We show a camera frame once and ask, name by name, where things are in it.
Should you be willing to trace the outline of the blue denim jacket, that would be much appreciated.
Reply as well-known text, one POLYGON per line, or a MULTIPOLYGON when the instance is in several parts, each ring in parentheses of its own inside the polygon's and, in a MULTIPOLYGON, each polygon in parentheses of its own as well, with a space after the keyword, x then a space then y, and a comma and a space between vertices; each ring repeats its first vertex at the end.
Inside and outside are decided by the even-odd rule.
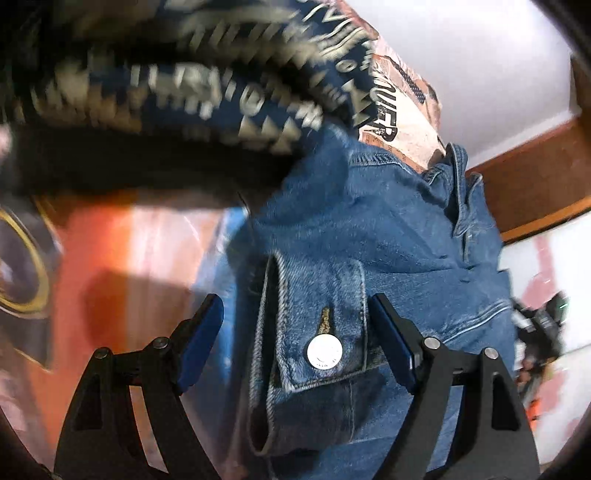
POLYGON ((382 293, 452 349, 515 359, 502 241, 467 154, 418 173, 335 127, 226 250, 224 387, 214 441, 226 479, 369 479, 411 396, 370 324, 382 293))

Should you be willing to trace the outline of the brown wooden door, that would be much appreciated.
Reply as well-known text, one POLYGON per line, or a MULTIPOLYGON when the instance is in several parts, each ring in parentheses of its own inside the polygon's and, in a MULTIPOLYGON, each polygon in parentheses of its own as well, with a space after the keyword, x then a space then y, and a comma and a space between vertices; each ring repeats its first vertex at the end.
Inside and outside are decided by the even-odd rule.
POLYGON ((590 75, 571 59, 571 105, 562 125, 469 170, 484 177, 486 200, 506 243, 590 210, 590 75))

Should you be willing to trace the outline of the newspaper print bed sheet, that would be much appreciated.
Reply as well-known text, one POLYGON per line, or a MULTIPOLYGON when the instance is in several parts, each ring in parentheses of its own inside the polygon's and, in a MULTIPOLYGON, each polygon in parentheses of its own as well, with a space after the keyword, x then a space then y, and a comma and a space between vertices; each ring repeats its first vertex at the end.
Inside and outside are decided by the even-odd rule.
MULTIPOLYGON (((532 59, 537 48, 565 45, 564 81, 571 99, 571 59, 590 74, 590 5, 586 1, 377 1, 360 16, 347 1, 328 1, 372 34, 372 97, 377 118, 352 139, 383 149, 418 173, 440 163, 449 145, 467 154, 465 173, 484 177, 467 150, 440 133, 436 91, 400 56, 375 20, 420 40, 421 54, 434 54, 441 71, 466 87, 472 71, 489 85, 515 61, 532 59)), ((311 149, 276 166, 256 163, 222 174, 206 170, 187 185, 131 186, 80 192, 4 193, 1 189, 1 475, 5 479, 63 479, 55 474, 62 426, 77 385, 93 353, 143 349, 168 337, 193 317, 209 294, 229 292, 232 276, 226 250, 242 222, 259 212, 311 149)), ((499 267, 510 280, 516 377, 524 353, 513 322, 513 299, 538 309, 556 293, 568 298, 563 354, 547 366, 533 401, 522 401, 538 454, 536 479, 586 479, 590 475, 590 364, 581 356, 560 385, 574 326, 576 302, 564 264, 581 270, 578 283, 590 289, 590 235, 580 229, 590 210, 568 222, 506 243, 499 267)), ((216 479, 221 332, 204 370, 180 401, 216 479)), ((165 468, 148 420, 142 390, 130 389, 133 412, 150 466, 165 468)))

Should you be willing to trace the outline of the navy patterned cloth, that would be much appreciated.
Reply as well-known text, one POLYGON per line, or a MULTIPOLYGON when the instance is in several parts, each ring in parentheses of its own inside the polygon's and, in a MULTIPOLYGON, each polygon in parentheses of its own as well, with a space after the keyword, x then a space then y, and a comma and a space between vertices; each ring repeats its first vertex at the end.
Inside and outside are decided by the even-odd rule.
POLYGON ((374 121, 374 39, 328 1, 5 1, 4 193, 187 185, 374 121))

